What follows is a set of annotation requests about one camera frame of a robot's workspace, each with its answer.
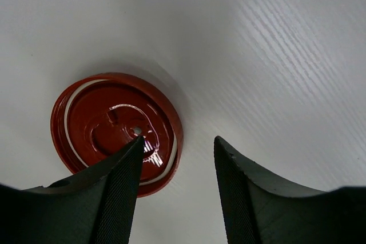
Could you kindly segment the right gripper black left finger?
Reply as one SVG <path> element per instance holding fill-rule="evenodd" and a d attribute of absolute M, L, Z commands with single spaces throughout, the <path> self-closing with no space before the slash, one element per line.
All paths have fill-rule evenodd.
<path fill-rule="evenodd" d="M 144 139 L 52 183 L 1 185 L 1 243 L 128 243 Z"/>

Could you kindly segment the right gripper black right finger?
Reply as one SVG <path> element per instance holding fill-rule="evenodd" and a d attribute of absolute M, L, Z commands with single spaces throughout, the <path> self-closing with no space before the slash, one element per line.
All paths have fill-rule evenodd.
<path fill-rule="evenodd" d="M 364 243 L 365 188 L 320 191 L 289 181 L 214 140 L 229 243 Z"/>

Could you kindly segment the red round lid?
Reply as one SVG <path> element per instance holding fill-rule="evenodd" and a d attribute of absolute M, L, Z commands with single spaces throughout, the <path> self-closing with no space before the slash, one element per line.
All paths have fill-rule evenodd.
<path fill-rule="evenodd" d="M 102 73 L 66 88 L 50 119 L 54 147 L 78 173 L 144 139 L 139 197 L 163 189 L 174 177 L 184 144 L 178 112 L 154 85 L 126 73 Z"/>

